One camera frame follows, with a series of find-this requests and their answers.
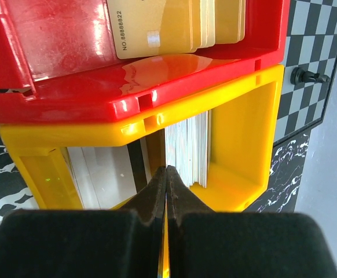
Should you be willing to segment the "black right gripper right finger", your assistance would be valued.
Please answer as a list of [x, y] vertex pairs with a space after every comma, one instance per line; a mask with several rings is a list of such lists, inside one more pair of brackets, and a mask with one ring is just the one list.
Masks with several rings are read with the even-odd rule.
[[337, 277], [317, 223], [298, 213], [226, 213], [166, 169], [171, 277]]

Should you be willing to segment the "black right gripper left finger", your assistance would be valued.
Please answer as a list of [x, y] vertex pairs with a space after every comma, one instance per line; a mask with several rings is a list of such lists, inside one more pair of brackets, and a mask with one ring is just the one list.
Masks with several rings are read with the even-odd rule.
[[0, 277], [159, 277], [164, 167], [116, 210], [18, 210], [0, 224]]

